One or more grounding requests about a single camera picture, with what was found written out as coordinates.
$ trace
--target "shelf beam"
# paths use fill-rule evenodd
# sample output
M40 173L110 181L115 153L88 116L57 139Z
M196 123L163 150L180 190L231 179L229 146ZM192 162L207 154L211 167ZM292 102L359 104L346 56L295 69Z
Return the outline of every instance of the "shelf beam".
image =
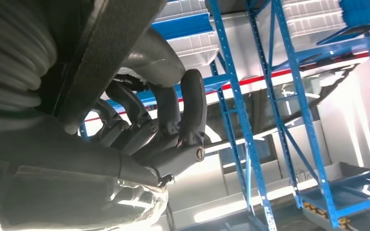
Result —
M224 64L226 67L225 70L227 71L227 74L230 74L231 76L230 84L232 87L232 92L233 92L233 96L235 100L235 106L236 106L236 110L237 110L237 114L238 114L238 118L240 122L240 127L242 129L243 136L246 141L246 147L248 151L247 155L249 156L251 160L251 165L254 171L253 174L256 179L259 196L262 200L262 206L264 209L264 215L266 217L267 227L269 230L275 231L277 230L276 224L274 221L270 201L267 198L266 184L265 184L263 173L261 170L259 157L258 157L256 148L254 146L253 133L252 133L251 126L249 123L249 115L246 112L242 92L240 90L240 85L239 85L238 77L236 75L236 70L235 70L232 55L230 52L229 43L227 41L221 12L220 12L217 0L210 0L210 3L211 3L211 12L213 14L214 23L216 26L216 31L218 33L218 39L219 39L219 42L222 48L222 52L224 54L224 60L225 60Z
M249 5L250 5L250 1L246 0L246 6L249 6ZM263 49L262 42L261 42L261 39L260 39L260 36L259 36L259 29L258 29L256 20L255 20L255 17L254 17L254 13L253 13L252 10L248 10L248 16L249 16L249 21L250 21L251 28L252 28L252 31L253 31L253 37L254 37L254 40L255 40L255 43L256 43L256 48L257 48L257 51L258 51L260 64L261 64L261 67L262 67L262 70L263 70L263 73L264 73L264 79L266 81L267 93L269 95L270 103L271 103L271 106L272 106L272 111L273 111L273 114L275 116L275 121L276 121L276 126L277 126L277 129L278 129L278 135L279 135L279 138L280 138L281 147L283 149L283 154L284 154L284 158L286 160L287 169L289 170L290 182L291 182L291 185L293 186L293 189L294 189L294 192L295 192L294 193L294 199L296 200L297 207L301 208L301 207L303 207L303 203L302 203L302 201L299 197L300 192L299 192L298 186L297 186L297 179L296 179L296 175L295 175L295 171L294 171L294 166L293 166L293 162L291 160L291 155L290 155L290 151L289 151L289 146L287 144L285 130L282 128L282 126L284 126L284 123L283 123L283 120L281 119L280 112L278 110L278 105L277 105L278 99L276 98L276 94L274 92L274 87L273 87L273 82L271 80L272 70L271 70L270 67L272 66L272 63L273 63L273 42L272 41L274 40L275 11L272 8L271 17L270 17L270 47L269 47L269 61L268 61L268 63L267 63L266 58L265 58L264 49Z
M286 48L287 57L289 60L293 82L297 92L297 98L302 112L305 130L307 131L308 140L310 142L311 151L318 171L319 188L322 191L324 200L327 204L327 212L333 228L339 227L338 216L335 209L335 204L332 198L330 186L327 180L327 174L324 168L324 163L321 157L320 148L318 146L316 131L313 125L313 118L305 96L304 86L301 80L299 64L290 38L289 29L286 22L286 17L281 5L281 0L273 0L272 6L276 11L277 20L280 26L281 36Z

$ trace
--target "storage bin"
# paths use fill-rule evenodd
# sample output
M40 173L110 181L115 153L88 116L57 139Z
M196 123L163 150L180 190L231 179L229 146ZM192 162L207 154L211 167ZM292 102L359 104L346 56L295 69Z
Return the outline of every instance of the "storage bin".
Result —
M190 15L208 13L203 0L178 0L167 2L155 22L181 18Z
M370 0L341 0L343 11L370 8Z
M171 39L168 43L186 69L209 65L219 52L215 32Z
M316 43L346 27L339 0L284 0L283 11L296 51L314 48ZM257 16L258 28L268 57L271 3ZM275 21L274 57L287 59L278 21Z
M370 25L370 7L343 12L343 19L350 27Z
M207 14L204 0L178 0L166 4L155 22ZM168 43L177 53L186 69L209 65L216 57L219 46L214 32L169 39Z

